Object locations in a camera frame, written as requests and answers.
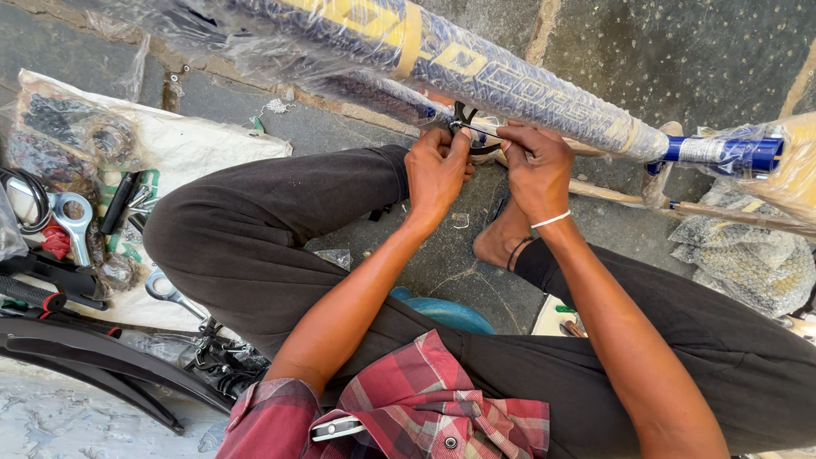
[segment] handlebar grip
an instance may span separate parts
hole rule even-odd
[[[82,327],[87,330],[91,330],[92,332],[102,333],[103,335],[108,335],[110,337],[117,339],[122,335],[122,329],[119,327],[107,327],[100,323],[87,322],[82,319],[69,317],[65,314],[61,314],[58,312],[48,312],[39,308],[29,310],[29,312],[26,313],[26,317],[39,320],[52,320],[54,322],[67,323],[69,325]]]
[[[0,274],[0,294],[25,301],[31,307],[43,308],[48,312],[61,310],[68,301],[68,297],[63,292],[49,292],[2,274]]]

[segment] red plaid shirt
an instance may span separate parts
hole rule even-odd
[[[545,457],[549,445],[549,405],[482,397],[436,330],[360,372],[337,409],[319,417],[318,406],[301,380],[252,385],[233,407],[217,459],[521,459]],[[346,416],[366,430],[310,439],[311,427]]]

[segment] white string bracelet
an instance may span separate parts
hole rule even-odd
[[[553,223],[553,221],[559,221],[562,218],[566,218],[570,213],[571,213],[571,211],[564,212],[564,213],[560,214],[559,216],[553,217],[553,218],[551,218],[549,220],[542,221],[541,223],[536,223],[535,225],[532,225],[530,228],[535,230],[539,226],[549,225],[550,223]]]

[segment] stone floor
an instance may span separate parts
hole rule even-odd
[[[422,6],[543,65],[565,80],[611,101],[649,124],[681,122],[718,128],[776,119],[816,109],[811,75],[816,52],[816,7],[801,0],[422,0]],[[16,74],[31,69],[85,91],[122,97],[136,46],[110,42],[83,26],[58,1],[0,1],[0,106],[19,89]],[[140,102],[161,108],[170,69],[148,56]],[[237,81],[229,72],[192,69],[181,75],[185,116],[243,124],[279,94]],[[399,144],[400,132],[348,118],[308,97],[287,101],[288,111],[264,111],[267,133],[289,140],[294,155]],[[9,124],[0,116],[0,142]],[[574,177],[637,194],[641,168],[579,158]],[[712,178],[676,169],[667,187],[675,200],[696,201]],[[475,308],[500,333],[527,333],[543,293],[514,275],[475,259],[470,246],[508,196],[498,164],[477,167],[449,217],[410,261],[397,284]],[[310,247],[349,248],[355,264],[400,224],[409,203],[378,222],[359,220],[316,239]],[[590,243],[690,277],[693,267],[670,257],[668,235],[678,221],[582,196],[570,208]]]

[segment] black pants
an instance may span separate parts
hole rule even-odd
[[[303,245],[407,198],[405,152],[352,149],[216,172],[164,198],[144,244],[180,291],[273,358],[306,311],[347,275]],[[697,382],[732,453],[816,444],[812,345],[697,283],[594,250]],[[572,305],[540,240],[521,252],[516,272]],[[432,328],[487,396],[550,403],[550,459],[639,456],[632,423],[588,340],[471,335],[391,297],[323,403],[336,401],[369,363]]]

